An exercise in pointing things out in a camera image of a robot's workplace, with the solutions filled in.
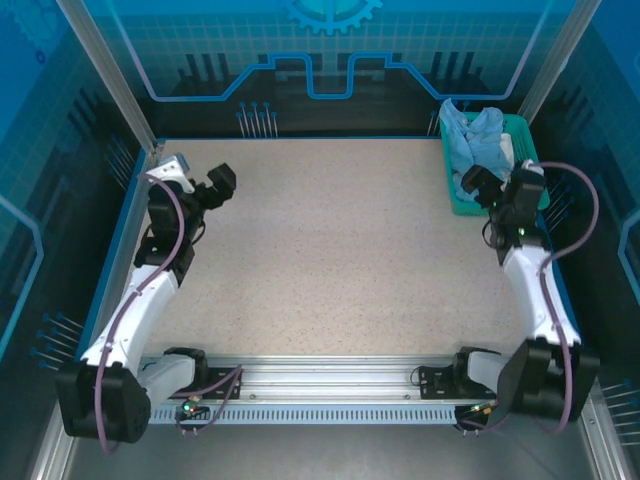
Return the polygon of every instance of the plastic basket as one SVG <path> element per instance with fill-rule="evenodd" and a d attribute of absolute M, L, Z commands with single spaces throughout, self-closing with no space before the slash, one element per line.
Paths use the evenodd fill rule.
<path fill-rule="evenodd" d="M 480 115 L 479 113 L 465 112 L 465 115 L 471 123 L 475 118 Z M 453 170 L 451 168 L 451 158 L 449 156 L 449 142 L 447 141 L 447 129 L 444 126 L 442 120 L 440 120 L 440 131 L 442 132 L 442 147 L 444 150 L 444 164 L 447 170 L 447 181 L 449 182 L 449 195 L 451 197 L 451 209 L 456 215 L 487 215 L 487 210 L 480 207 L 476 202 L 464 202 L 456 197 L 455 187 L 453 185 Z M 513 142 L 513 152 L 515 155 L 515 161 L 520 162 L 522 160 L 531 159 L 534 162 L 538 162 L 538 155 L 536 149 L 533 146 L 533 138 L 531 138 L 531 131 L 527 121 L 520 115 L 504 115 L 504 133 L 511 135 L 511 141 Z M 542 210 L 549 206 L 549 194 L 545 190 L 540 199 L 538 209 Z"/>

